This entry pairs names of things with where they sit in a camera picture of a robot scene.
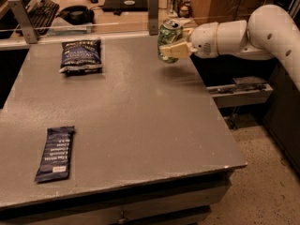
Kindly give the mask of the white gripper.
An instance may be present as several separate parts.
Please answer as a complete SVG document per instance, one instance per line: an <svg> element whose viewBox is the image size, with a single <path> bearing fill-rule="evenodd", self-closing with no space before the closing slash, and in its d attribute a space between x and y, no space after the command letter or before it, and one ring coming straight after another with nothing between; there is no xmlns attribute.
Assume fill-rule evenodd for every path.
<svg viewBox="0 0 300 225"><path fill-rule="evenodd" d="M180 39L172 44L161 45L159 51L167 57L187 58L195 53L200 58L216 58L218 56L217 46L218 23L210 22L199 27L184 28L184 38L190 37L190 41Z"/></svg>

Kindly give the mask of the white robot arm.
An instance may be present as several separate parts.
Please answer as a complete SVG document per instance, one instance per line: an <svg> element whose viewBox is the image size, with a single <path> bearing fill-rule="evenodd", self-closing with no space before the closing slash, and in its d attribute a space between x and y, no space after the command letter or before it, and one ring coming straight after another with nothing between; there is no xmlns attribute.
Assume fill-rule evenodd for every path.
<svg viewBox="0 0 300 225"><path fill-rule="evenodd" d="M300 89L300 30L281 7L258 7L248 20L210 22L185 28L177 41L160 45L162 55L200 58L233 55L247 60L275 57L284 66L294 85Z"/></svg>

